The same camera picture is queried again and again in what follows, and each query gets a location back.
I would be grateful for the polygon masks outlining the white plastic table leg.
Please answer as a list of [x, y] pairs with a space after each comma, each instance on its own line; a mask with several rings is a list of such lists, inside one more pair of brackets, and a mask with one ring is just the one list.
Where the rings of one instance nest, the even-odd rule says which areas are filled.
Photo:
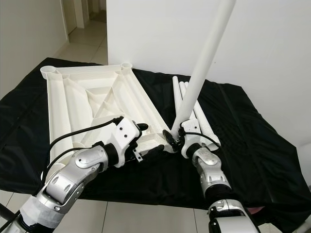
[[[181, 95], [182, 95], [183, 100], [185, 100], [185, 93], [186, 93], [188, 85], [189, 85], [188, 82], [179, 82], [180, 91], [181, 91]], [[207, 116], [205, 115], [205, 113], [204, 113], [202, 107], [200, 106], [198, 100], [194, 104], [193, 111], [191, 111], [190, 119], [198, 120], [200, 130], [205, 135], [208, 135], [209, 137], [212, 137], [215, 135], [210, 124], [209, 124], [209, 122], [208, 122], [208, 120], [207, 120]]]
[[218, 144], [215, 144], [206, 138], [200, 137], [202, 144], [204, 146], [207, 146], [211, 151], [217, 150], [220, 140], [218, 139], [218, 137], [212, 130], [211, 125], [209, 124], [207, 117], [203, 109], [201, 108], [198, 100], [194, 104], [193, 111], [191, 112], [191, 115], [190, 115], [190, 119], [195, 120], [198, 123], [198, 126], [196, 126], [196, 129], [200, 130], [200, 133], [206, 135], [207, 137], [215, 140], [215, 142], [218, 143]]
[[175, 113], [176, 118], [181, 113], [180, 107], [182, 105], [183, 96], [185, 93], [185, 84], [184, 82], [180, 82], [178, 80], [178, 76], [173, 76], [173, 97], [174, 97], [174, 104], [175, 104]]
[[206, 75], [213, 63], [235, 4], [236, 0], [220, 0], [214, 21], [211, 24], [207, 39], [194, 66], [189, 86], [182, 97], [180, 109], [177, 111], [173, 128], [171, 129], [171, 134], [175, 140], [178, 140], [180, 137], [179, 130], [182, 122], [188, 120], [191, 116], [191, 111], [193, 111], [193, 107], [200, 95]]

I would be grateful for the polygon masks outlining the white plastic table top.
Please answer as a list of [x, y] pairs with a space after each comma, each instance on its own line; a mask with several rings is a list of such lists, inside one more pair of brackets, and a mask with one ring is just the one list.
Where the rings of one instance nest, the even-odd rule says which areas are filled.
[[163, 130], [170, 128], [138, 82], [131, 64], [67, 68], [47, 65], [40, 71], [47, 82], [50, 139], [55, 141], [49, 155], [53, 168], [68, 164], [69, 155], [64, 151], [105, 142], [110, 136], [107, 130], [113, 126], [104, 123], [120, 116], [149, 125], [137, 141], [142, 155], [158, 145], [173, 153], [163, 136]]

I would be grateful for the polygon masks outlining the black table cloth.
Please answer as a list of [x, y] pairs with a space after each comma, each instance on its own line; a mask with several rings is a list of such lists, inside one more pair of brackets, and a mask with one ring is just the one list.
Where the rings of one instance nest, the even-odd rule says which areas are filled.
[[[82, 67], [46, 58], [0, 100], [0, 189], [31, 195], [38, 191], [49, 161], [47, 83], [40, 68]], [[277, 133], [242, 87], [206, 81], [198, 98], [221, 142], [216, 153], [236, 195], [258, 224], [292, 233], [311, 215], [311, 191], [297, 149]], [[100, 173], [82, 199], [208, 209], [199, 175], [179, 153], [148, 155], [142, 162]]]

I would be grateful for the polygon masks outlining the pink cloth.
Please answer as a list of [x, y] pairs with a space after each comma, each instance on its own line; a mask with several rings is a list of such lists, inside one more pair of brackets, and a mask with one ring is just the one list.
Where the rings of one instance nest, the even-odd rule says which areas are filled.
[[265, 206], [261, 206], [257, 208], [246, 208], [246, 209], [253, 217], [259, 217], [267, 213], [267, 209]]

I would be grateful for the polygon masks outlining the black metal table leg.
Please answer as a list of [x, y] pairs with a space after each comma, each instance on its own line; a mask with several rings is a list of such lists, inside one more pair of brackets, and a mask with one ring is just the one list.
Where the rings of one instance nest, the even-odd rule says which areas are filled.
[[0, 217], [7, 221], [7, 223], [11, 224], [16, 217], [18, 216], [18, 213], [14, 213], [10, 211], [6, 206], [0, 204]]

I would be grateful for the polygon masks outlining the white door frame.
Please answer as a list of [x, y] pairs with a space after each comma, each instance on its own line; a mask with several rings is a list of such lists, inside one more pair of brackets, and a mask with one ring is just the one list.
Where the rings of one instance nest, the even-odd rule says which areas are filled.
[[65, 32], [69, 35], [75, 29], [84, 29], [89, 24], [87, 0], [61, 0]]

